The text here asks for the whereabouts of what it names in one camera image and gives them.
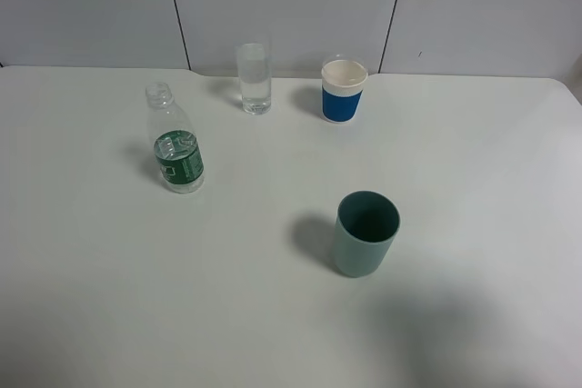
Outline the clear bottle with green label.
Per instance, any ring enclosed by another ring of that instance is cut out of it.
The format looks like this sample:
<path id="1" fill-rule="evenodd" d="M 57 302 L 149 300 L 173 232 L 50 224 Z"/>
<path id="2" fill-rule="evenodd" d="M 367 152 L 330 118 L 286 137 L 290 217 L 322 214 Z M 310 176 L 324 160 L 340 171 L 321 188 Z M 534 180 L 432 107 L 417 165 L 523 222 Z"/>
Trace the clear bottle with green label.
<path id="1" fill-rule="evenodd" d="M 166 83 L 145 89 L 147 132 L 161 175 L 179 194 L 197 191 L 204 182 L 204 163 L 193 125 Z"/>

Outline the teal green cup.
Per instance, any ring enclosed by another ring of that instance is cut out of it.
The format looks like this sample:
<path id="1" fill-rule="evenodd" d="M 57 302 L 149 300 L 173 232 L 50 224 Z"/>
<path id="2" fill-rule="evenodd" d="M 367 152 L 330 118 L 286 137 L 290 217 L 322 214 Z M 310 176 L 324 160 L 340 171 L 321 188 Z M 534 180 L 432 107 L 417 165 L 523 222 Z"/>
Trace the teal green cup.
<path id="1" fill-rule="evenodd" d="M 383 262 L 401 225 L 396 206 L 382 194 L 357 191 L 339 204 L 332 245 L 337 270 L 348 277 L 372 274 Z"/>

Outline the blue and white paper cup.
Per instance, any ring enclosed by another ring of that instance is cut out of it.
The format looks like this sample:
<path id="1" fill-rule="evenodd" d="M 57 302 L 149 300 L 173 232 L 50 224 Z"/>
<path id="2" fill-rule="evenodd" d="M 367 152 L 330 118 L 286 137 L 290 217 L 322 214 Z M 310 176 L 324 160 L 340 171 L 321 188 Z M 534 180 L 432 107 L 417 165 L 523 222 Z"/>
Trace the blue and white paper cup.
<path id="1" fill-rule="evenodd" d="M 354 58 L 335 55 L 325 60 L 321 69 L 323 116 L 337 124 L 350 121 L 367 78 L 367 69 Z"/>

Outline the tall clear glass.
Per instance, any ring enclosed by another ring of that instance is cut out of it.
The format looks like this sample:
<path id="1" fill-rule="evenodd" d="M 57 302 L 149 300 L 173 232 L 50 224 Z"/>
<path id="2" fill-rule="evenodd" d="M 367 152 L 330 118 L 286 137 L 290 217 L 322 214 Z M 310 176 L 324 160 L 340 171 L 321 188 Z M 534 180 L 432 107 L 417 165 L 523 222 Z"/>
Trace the tall clear glass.
<path id="1" fill-rule="evenodd" d="M 271 56 L 265 43 L 246 43 L 236 49 L 236 67 L 243 110 L 267 113 L 271 108 Z"/>

